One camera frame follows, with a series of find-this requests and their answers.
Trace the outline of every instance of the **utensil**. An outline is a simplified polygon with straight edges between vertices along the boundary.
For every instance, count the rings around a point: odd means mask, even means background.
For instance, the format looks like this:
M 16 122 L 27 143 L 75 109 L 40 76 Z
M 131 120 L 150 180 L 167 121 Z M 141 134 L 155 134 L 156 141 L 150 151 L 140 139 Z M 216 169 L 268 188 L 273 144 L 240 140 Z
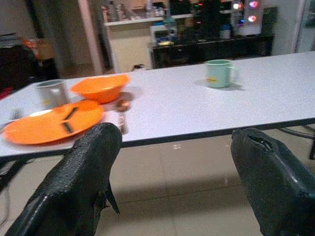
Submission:
M 125 111 L 127 111 L 129 108 L 130 108 L 129 101 L 124 99 L 119 100 L 116 104 L 116 111 L 120 113 L 118 126 L 122 134 L 128 133 L 126 126 Z
M 22 110 L 21 109 L 14 109 L 12 116 L 11 116 L 11 119 L 7 123 L 2 124 L 0 126 L 0 133 L 2 133 L 4 131 L 4 127 L 6 125 L 10 124 L 11 122 L 16 121 L 17 119 L 19 119 L 21 117 L 22 117 Z

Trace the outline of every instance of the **fork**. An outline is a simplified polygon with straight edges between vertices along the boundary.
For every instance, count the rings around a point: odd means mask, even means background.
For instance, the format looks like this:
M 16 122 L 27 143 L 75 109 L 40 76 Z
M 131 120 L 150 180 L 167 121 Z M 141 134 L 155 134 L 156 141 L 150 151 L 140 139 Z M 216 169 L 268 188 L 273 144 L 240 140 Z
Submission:
M 22 117 L 22 111 L 21 109 L 14 109 L 12 115 L 11 115 L 11 119 L 7 122 L 7 123 L 4 123 L 0 126 L 0 133 L 3 132 L 4 130 L 4 127 L 7 125 L 7 124 L 10 124 L 11 122 L 14 122 L 16 121 L 17 119 L 21 118 Z

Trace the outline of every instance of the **tiled floor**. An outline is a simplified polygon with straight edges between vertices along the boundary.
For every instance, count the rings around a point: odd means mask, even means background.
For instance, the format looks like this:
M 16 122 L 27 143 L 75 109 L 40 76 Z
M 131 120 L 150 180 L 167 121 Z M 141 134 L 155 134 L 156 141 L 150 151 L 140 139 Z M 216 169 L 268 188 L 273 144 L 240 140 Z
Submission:
M 311 142 L 280 132 L 283 141 L 315 173 Z M 259 225 L 230 154 L 230 136 L 122 149 L 111 184 L 121 215 L 106 208 L 96 236 L 259 236 Z M 4 235 L 60 156 L 28 164 L 12 181 Z M 5 192 L 0 195 L 0 221 Z

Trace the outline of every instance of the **gray cup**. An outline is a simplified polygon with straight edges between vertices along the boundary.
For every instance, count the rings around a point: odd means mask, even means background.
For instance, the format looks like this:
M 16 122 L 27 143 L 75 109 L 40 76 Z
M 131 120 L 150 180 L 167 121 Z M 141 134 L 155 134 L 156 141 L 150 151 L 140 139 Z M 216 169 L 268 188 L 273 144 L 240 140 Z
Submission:
M 48 80 L 36 85 L 36 89 L 46 109 L 69 103 L 64 80 Z

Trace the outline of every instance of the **led light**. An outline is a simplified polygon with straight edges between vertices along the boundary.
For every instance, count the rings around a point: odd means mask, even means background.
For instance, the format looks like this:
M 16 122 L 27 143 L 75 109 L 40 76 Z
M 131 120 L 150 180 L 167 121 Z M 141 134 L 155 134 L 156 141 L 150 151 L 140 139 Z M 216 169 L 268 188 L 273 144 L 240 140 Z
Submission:
M 251 1 L 251 2 L 250 2 L 250 6 L 251 6 L 252 8 L 256 8 L 256 7 L 258 6 L 258 2 L 257 2 L 257 1 Z
M 250 16 L 250 17 L 248 17 L 248 20 L 250 22 L 255 22 L 256 21 L 256 17 L 255 16 Z

